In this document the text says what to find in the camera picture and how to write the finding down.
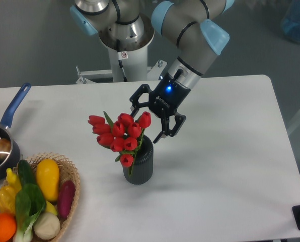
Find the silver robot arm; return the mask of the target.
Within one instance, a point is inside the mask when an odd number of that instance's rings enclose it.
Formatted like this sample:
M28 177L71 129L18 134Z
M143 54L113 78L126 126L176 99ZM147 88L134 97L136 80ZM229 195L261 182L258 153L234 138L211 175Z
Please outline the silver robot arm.
M108 48L115 82L147 77L147 47L154 34L173 43L180 54L155 89L141 85L131 96L132 115L140 108L161 119L158 138L175 136L186 117L177 112L191 89L221 54L230 37L213 19L232 1L159 3L148 18L139 1L75 1L70 14L87 35L97 34Z

